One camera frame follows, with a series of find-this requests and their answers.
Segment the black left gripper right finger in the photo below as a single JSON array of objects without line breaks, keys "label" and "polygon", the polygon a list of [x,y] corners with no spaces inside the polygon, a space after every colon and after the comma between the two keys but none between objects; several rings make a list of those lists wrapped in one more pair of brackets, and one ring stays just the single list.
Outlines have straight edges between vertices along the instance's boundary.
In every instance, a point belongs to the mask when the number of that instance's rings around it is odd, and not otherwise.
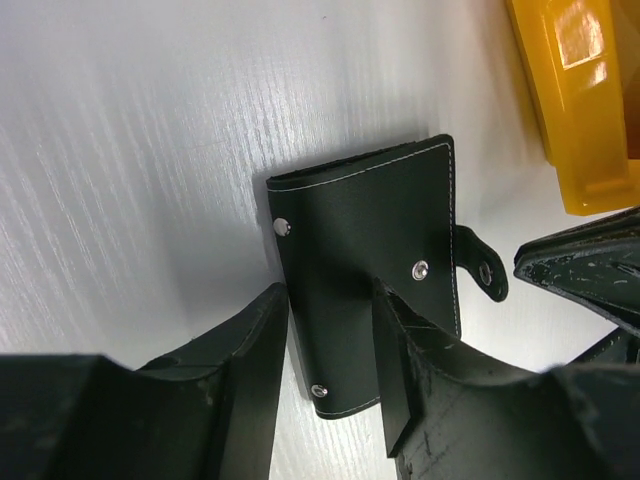
[{"label": "black left gripper right finger", "polygon": [[635,479],[639,368],[590,353],[542,373],[491,357],[374,284],[388,456],[402,479]]}]

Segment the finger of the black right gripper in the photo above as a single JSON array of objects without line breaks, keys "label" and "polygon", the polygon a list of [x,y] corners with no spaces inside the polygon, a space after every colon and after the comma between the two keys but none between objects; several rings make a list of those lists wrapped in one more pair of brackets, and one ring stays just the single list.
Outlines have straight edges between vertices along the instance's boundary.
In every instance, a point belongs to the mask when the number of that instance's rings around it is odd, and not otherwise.
[{"label": "finger of the black right gripper", "polygon": [[639,209],[522,245],[514,276],[639,334]]}]

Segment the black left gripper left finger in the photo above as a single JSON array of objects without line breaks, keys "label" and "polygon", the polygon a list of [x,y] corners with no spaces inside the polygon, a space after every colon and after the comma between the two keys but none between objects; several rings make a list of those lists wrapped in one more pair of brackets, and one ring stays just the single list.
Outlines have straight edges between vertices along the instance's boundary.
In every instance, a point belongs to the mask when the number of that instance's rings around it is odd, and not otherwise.
[{"label": "black left gripper left finger", "polygon": [[137,370],[103,355],[3,355],[2,477],[267,478],[288,316],[275,283]]}]

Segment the yellow plastic bin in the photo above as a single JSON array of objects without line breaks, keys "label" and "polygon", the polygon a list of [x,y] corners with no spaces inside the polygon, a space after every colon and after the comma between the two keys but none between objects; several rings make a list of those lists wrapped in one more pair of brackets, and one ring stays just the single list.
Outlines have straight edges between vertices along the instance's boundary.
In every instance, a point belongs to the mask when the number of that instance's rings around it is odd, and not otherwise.
[{"label": "yellow plastic bin", "polygon": [[507,4],[567,213],[639,203],[639,4]]}]

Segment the black leather card holder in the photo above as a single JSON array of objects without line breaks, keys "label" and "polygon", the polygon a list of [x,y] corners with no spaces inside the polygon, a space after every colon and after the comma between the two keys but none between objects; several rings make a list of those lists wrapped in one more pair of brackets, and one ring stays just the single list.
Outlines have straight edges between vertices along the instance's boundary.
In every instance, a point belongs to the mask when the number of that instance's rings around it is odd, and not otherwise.
[{"label": "black leather card holder", "polygon": [[404,143],[271,177],[272,228],[317,415],[341,419],[376,404],[373,284],[462,333],[457,272],[496,302],[508,295],[499,255],[456,220],[450,135]]}]

